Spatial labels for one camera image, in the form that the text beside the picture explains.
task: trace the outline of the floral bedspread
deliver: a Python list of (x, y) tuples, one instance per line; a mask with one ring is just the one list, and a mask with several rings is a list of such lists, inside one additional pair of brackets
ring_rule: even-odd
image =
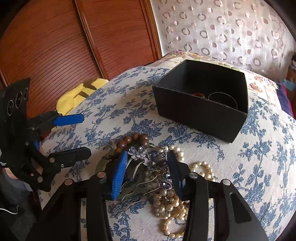
[[(194, 59), (204, 61), (196, 56)], [(155, 144), (179, 146), (190, 167), (205, 160), (213, 167), (217, 181), (223, 178), (231, 180), (260, 220), (269, 239), (275, 240), (296, 210), (296, 123), (269, 95), (275, 88), (273, 82), (257, 74), (246, 73), (246, 78), (258, 89), (250, 86), (249, 116), (235, 141), (229, 144), (158, 115), (152, 84), (169, 68), (146, 66), (124, 72), (72, 111), (84, 115), (83, 123), (52, 130), (42, 145), (47, 154), (86, 146), (91, 149), (92, 156), (56, 175), (52, 190), (40, 192), (42, 207), (65, 179), (88, 179), (95, 174), (101, 157), (115, 148), (117, 140), (131, 132), (142, 132), (148, 133)], [(153, 215), (147, 197), (117, 215), (121, 205), (126, 206), (136, 198), (131, 197), (123, 204), (107, 202), (113, 240), (175, 240), (162, 233), (164, 220)], [(86, 238), (87, 226), (85, 203), (83, 200), (83, 239)], [(213, 240), (212, 202), (209, 209), (208, 240)], [(176, 221), (172, 228), (182, 229), (184, 223)]]

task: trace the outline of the wooden furniture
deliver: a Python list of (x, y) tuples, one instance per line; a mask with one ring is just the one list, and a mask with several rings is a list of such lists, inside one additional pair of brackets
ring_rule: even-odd
[(112, 79), (161, 57), (149, 0), (31, 0), (0, 39), (4, 86), (31, 77), (28, 116), (93, 78)]

